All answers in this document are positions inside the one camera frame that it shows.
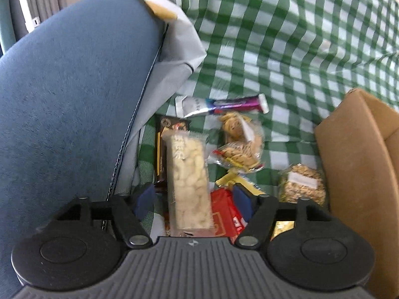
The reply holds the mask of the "purple silver snack bar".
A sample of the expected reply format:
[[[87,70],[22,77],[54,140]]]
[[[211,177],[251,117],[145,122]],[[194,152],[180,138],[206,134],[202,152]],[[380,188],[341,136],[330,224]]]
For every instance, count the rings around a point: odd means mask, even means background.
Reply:
[[[238,99],[201,99],[193,96],[176,96],[175,111],[179,118],[198,115],[218,115],[227,111],[259,111],[269,112],[266,96],[261,93]]]

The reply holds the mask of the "clear pale rice cracker bar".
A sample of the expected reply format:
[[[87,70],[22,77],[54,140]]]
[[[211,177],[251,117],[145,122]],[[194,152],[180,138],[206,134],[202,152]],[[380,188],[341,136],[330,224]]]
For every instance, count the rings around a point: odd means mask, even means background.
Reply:
[[[162,139],[166,145],[170,235],[213,237],[206,137],[190,131],[169,130]]]

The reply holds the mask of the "yellow snack packet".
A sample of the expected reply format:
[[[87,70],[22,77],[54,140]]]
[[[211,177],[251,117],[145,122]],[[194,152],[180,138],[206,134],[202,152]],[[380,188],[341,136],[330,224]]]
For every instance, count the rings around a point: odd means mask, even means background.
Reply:
[[[228,172],[220,179],[215,181],[215,185],[217,185],[218,187],[232,188],[233,186],[238,184],[242,185],[254,196],[260,196],[261,194],[264,194],[264,191],[261,190],[261,188],[255,183],[251,182],[247,177],[233,172]]]

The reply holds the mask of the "dark brown biscuit packet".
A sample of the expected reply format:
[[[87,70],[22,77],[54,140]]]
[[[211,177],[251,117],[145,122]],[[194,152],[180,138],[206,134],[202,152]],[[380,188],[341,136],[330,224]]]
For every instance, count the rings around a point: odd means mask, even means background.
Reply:
[[[165,189],[166,187],[166,145],[162,138],[163,133],[167,130],[188,131],[189,126],[189,120],[168,115],[156,115],[156,162],[154,164],[156,188]]]

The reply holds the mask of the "brown cardboard box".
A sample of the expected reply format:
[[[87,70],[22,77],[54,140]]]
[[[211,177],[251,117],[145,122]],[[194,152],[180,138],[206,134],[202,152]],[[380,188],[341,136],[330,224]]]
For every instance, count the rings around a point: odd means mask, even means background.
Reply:
[[[398,112],[359,88],[314,130],[332,213],[373,247],[376,298],[398,298]]]

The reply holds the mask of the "grey curtain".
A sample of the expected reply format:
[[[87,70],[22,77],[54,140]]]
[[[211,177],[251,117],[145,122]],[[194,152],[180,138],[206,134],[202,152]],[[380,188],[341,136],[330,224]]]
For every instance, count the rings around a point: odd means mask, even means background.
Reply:
[[[19,26],[30,33],[65,4],[65,0],[1,0],[1,55],[18,41]]]

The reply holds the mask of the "clear bag of oat crisps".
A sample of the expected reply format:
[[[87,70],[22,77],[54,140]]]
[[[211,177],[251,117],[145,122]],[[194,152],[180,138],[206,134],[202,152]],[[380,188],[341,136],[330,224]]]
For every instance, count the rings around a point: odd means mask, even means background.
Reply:
[[[300,198],[308,198],[324,206],[327,191],[323,174],[301,163],[290,165],[279,172],[278,198],[283,203],[297,203]]]

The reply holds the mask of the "red flat snack packet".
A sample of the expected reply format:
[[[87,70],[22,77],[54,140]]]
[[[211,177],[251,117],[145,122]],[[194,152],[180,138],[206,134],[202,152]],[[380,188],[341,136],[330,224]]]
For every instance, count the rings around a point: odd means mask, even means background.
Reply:
[[[219,188],[211,192],[212,217],[216,237],[227,237],[232,243],[247,226],[233,201],[232,192]]]

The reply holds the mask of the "green white checkered cloth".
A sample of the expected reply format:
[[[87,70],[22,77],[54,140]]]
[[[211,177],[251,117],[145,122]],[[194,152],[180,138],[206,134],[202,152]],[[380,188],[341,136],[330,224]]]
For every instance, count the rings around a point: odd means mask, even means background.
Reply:
[[[228,99],[262,93],[262,171],[250,179],[278,193],[279,173],[319,168],[314,127],[362,88],[398,106],[398,0],[173,0],[207,55],[179,93]]]

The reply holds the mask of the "clear bag of cookies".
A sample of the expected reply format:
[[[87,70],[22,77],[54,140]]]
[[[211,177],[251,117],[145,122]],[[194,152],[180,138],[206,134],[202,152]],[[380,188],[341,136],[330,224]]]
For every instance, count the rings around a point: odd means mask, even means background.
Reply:
[[[224,145],[209,154],[208,162],[239,173],[264,169],[264,132],[260,123],[235,111],[221,115],[219,120],[222,123]]]

